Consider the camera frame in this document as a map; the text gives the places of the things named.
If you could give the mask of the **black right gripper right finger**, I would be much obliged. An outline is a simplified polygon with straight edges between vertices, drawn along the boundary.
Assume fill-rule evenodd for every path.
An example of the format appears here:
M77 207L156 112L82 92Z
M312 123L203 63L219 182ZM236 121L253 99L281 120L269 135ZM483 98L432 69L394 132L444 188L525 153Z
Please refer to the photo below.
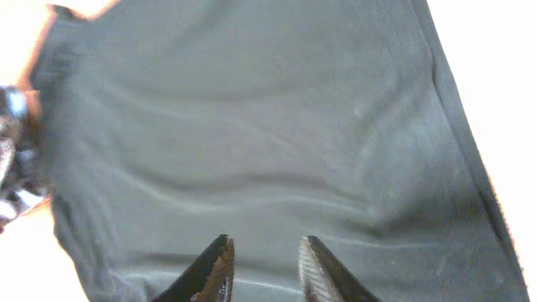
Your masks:
M299 244L299 277L307 302L381 302L316 236Z

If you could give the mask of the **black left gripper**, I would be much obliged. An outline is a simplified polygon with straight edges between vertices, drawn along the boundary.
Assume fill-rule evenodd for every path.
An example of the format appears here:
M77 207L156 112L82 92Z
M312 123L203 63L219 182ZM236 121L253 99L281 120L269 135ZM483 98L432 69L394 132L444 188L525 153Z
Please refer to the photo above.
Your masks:
M14 86L2 86L1 228L42 204L48 195L26 97Z

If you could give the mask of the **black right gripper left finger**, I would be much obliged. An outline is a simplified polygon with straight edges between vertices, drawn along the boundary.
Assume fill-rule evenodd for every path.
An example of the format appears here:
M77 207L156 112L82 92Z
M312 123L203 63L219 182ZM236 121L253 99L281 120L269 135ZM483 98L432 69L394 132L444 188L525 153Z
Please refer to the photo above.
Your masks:
M234 242L221 234L152 302L231 302Z

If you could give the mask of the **black polo shirt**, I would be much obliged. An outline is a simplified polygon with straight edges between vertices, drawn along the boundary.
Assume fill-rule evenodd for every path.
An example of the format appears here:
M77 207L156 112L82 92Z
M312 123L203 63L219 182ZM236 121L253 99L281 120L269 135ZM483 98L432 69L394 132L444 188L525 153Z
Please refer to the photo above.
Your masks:
M89 300L149 301L221 234L236 301L301 300L306 235L385 301L528 299L426 2L56 12L31 81Z

